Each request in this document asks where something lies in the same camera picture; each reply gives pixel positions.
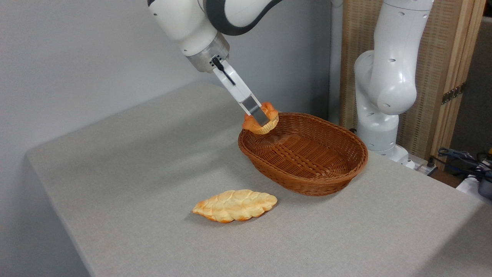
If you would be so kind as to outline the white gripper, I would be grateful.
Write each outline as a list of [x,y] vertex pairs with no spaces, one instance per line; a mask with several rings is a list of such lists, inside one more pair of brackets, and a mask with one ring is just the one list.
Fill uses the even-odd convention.
[[221,58],[213,58],[212,64],[214,65],[216,77],[221,81],[236,102],[239,103],[246,116],[251,116],[260,127],[269,123],[270,119],[261,109],[262,104],[257,100],[256,96],[253,95],[252,91],[228,61]]

